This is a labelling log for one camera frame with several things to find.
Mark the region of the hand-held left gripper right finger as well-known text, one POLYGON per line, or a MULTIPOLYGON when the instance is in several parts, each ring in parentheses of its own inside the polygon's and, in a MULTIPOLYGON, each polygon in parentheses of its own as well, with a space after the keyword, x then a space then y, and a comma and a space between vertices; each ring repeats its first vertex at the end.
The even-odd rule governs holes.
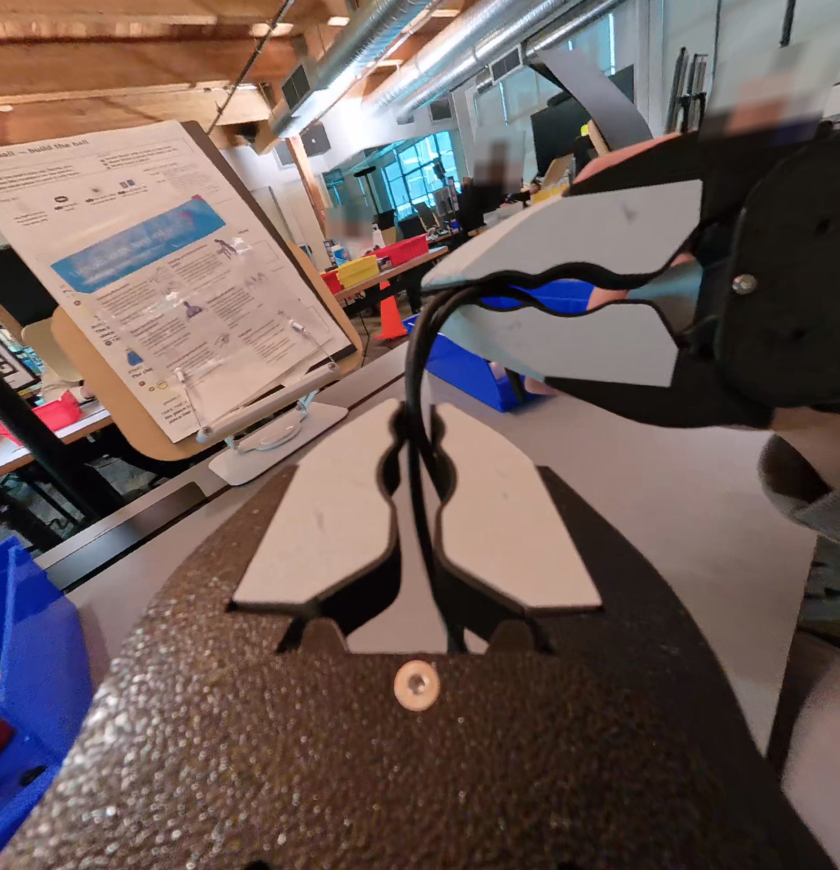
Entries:
POLYGON ((436 581, 445 612, 489 642, 507 621, 599 611, 601 593, 538 466, 452 404, 431 409, 436 581))

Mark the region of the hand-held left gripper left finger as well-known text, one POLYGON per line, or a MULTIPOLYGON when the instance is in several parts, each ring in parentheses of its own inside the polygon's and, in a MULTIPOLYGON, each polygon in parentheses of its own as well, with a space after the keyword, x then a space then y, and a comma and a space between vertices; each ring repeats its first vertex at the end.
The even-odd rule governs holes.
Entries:
POLYGON ((314 447, 290 482, 231 605, 330 619, 343 635, 382 614, 401 587, 393 496, 401 482, 404 404, 384 400, 314 447))

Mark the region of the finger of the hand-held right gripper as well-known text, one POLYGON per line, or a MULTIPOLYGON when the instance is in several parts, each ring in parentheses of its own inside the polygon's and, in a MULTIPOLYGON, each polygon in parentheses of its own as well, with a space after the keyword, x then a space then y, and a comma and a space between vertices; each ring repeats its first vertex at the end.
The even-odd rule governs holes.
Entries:
POLYGON ((579 314, 467 304, 448 317, 442 332, 467 352, 539 382, 559 378, 669 388, 678 356, 661 313, 640 300, 579 314))
POLYGON ((429 271, 425 290, 493 277, 603 280, 658 274, 697 228, 700 180, 552 198, 469 240, 429 271))

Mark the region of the blue plastic bin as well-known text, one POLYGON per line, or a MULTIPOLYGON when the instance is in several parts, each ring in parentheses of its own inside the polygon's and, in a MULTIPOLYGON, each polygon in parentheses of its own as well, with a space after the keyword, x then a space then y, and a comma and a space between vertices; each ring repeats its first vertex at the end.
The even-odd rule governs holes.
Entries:
POLYGON ((0 852, 59 773, 93 697, 74 604, 0 543, 0 852))
MULTIPOLYGON (((573 314, 587 309, 592 290, 584 281, 558 279, 527 293, 556 313, 573 314)), ((512 411, 540 397, 526 391, 523 375, 512 377, 501 364, 466 351, 444 335, 436 338, 426 370, 495 411, 512 411)))

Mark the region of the grey desk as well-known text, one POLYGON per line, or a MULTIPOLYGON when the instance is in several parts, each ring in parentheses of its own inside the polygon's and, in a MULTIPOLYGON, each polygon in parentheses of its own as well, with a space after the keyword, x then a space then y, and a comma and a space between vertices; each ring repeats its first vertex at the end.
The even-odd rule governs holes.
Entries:
MULTIPOLYGON (((552 469, 654 565, 712 647, 765 753, 815 547, 814 533, 780 516, 762 492, 767 434, 655 428, 563 395, 502 414, 430 375, 423 391, 425 405, 458 406, 552 469)), ((227 489, 206 465, 191 469, 37 559, 60 584, 63 562, 135 513, 189 482, 208 496, 68 593, 95 686, 169 575, 283 468, 227 489)))

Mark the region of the person's right hand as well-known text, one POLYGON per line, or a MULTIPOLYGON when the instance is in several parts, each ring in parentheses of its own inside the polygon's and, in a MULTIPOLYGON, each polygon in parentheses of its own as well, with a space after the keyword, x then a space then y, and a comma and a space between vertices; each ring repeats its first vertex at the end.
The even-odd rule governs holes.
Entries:
POLYGON ((666 134, 593 159, 569 188, 571 197, 699 180, 697 138, 666 134))

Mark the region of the red plastic bin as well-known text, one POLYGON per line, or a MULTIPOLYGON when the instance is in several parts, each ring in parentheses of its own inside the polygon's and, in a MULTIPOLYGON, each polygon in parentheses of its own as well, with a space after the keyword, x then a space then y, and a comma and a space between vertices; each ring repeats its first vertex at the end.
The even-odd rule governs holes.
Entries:
POLYGON ((391 245, 376 248, 372 255, 378 261, 387 261, 391 267, 404 265, 411 260, 426 255, 430 251, 430 242, 426 234, 408 237, 391 245))
POLYGON ((81 405, 71 391, 44 405, 32 408, 34 416, 53 432, 66 429, 82 418, 81 405))

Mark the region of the orange traffic cone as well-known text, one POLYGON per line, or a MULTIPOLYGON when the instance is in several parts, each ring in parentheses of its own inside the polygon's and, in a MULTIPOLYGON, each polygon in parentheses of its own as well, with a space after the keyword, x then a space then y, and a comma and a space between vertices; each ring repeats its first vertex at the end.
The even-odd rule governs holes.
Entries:
POLYGON ((391 342, 408 336, 408 330, 404 326, 397 300, 394 296, 386 297, 379 303, 380 329, 375 335, 379 342, 391 342))

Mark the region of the yellow plastic bin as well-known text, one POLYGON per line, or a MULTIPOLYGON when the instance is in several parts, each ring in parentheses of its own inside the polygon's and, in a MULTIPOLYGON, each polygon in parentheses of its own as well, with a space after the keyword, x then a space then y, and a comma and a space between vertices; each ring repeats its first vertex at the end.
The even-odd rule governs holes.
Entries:
POLYGON ((380 274, 374 254, 362 256, 339 265, 336 269, 338 280, 343 289, 349 289, 380 274))

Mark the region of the white instruction sheet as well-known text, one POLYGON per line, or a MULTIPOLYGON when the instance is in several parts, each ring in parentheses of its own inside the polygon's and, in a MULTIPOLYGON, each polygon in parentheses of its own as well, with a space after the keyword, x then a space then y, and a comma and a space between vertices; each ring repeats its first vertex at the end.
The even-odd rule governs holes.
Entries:
POLYGON ((0 146, 0 233, 169 444, 356 350, 196 123, 0 146))

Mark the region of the black metal pole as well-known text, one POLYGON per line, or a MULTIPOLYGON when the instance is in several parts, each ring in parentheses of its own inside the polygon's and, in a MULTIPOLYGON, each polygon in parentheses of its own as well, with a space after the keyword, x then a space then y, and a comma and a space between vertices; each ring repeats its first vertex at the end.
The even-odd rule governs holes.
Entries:
POLYGON ((28 449, 85 519, 97 522, 125 505, 121 494, 98 471, 77 461, 69 446, 35 416, 1 376, 0 422, 28 449))

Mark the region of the beige document stand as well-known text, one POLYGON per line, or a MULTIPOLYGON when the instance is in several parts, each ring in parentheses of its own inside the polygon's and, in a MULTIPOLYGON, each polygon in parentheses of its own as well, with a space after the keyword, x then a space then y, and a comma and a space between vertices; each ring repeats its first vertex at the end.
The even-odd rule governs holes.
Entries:
POLYGON ((41 319, 23 326, 21 336, 23 343, 41 359, 48 374, 73 385, 83 383, 83 376, 56 340, 53 318, 41 319))

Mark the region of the framed marker sign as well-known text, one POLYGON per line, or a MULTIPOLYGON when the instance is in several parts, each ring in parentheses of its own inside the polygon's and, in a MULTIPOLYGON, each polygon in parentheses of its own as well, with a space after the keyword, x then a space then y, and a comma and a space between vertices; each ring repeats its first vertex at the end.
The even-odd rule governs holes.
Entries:
POLYGON ((0 377, 14 391, 21 392, 37 386, 39 376, 34 373, 12 350, 0 339, 0 377))

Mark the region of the person's grey sweatshirt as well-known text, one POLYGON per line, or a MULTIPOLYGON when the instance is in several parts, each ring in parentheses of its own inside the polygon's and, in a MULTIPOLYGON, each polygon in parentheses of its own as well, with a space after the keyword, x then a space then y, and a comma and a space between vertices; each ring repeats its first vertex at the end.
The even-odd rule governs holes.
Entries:
POLYGON ((840 751, 825 739, 794 745, 783 790, 798 816, 840 868, 840 751))

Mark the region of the silver ventilation duct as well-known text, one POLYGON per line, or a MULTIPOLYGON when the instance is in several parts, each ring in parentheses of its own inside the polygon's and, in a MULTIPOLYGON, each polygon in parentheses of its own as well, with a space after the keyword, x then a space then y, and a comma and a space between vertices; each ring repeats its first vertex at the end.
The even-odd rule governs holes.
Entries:
POLYGON ((362 98, 372 115, 404 119, 447 95, 517 49, 521 63, 565 89, 546 59, 622 1, 486 1, 475 3, 400 69, 362 98))
POLYGON ((315 60, 306 58, 280 84, 283 102, 270 116, 274 139, 299 135, 337 103, 404 35, 429 1, 366 2, 315 60))

